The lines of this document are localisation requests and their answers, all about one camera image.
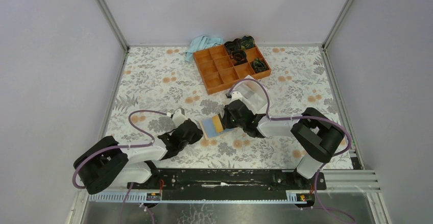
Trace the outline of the beige card holder wallet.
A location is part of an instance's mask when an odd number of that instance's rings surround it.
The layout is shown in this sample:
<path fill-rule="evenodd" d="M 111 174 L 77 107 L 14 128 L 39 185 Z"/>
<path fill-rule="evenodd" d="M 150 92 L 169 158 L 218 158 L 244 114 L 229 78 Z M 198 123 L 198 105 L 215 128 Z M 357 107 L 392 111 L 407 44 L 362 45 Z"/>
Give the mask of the beige card holder wallet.
<path fill-rule="evenodd" d="M 201 130 L 203 132 L 203 136 L 206 140 L 209 140 L 214 137 L 218 137 L 220 135 L 223 135 L 225 133 L 228 133 L 230 131 L 233 131 L 234 129 L 224 129 L 221 133 L 216 133 L 213 123 L 212 123 L 212 117 L 203 119 L 199 121 L 199 125 L 201 127 Z"/>

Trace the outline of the orange credit card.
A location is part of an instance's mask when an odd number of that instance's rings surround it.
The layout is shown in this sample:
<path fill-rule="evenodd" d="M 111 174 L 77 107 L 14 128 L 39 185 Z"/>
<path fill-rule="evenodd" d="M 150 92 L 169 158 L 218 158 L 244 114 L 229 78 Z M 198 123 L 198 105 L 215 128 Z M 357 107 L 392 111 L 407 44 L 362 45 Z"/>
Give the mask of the orange credit card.
<path fill-rule="evenodd" d="M 213 126 L 214 126 L 216 133 L 221 133 L 224 130 L 224 127 L 223 127 L 222 121 L 221 121 L 221 116 L 219 114 L 212 117 L 212 123 L 213 123 Z"/>

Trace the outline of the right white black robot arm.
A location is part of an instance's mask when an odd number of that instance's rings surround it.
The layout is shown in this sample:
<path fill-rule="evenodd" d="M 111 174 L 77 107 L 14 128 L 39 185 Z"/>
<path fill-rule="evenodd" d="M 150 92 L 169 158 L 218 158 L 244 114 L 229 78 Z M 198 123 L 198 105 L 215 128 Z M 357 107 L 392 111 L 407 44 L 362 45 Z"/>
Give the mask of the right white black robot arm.
<path fill-rule="evenodd" d="M 350 137 L 345 128 L 314 108 L 308 107 L 298 116 L 271 117 L 253 112 L 239 99 L 227 104 L 212 118 L 212 123 L 218 133 L 241 128 L 253 138 L 294 136 L 306 151 L 293 175 L 293 183 L 299 189 L 313 183 L 316 172 L 337 155 L 342 140 Z"/>

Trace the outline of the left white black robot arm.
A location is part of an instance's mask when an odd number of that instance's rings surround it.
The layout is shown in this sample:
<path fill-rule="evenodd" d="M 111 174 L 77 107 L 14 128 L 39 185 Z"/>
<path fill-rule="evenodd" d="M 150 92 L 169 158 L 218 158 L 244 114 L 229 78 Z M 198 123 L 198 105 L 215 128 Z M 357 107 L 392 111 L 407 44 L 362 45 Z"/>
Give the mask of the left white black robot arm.
<path fill-rule="evenodd" d="M 106 136 L 73 163 L 73 185 L 89 194 L 129 183 L 154 188 L 159 176 L 151 162 L 170 159 L 202 137 L 203 131 L 190 119 L 162 135 L 151 135 L 144 144 L 121 144 Z"/>

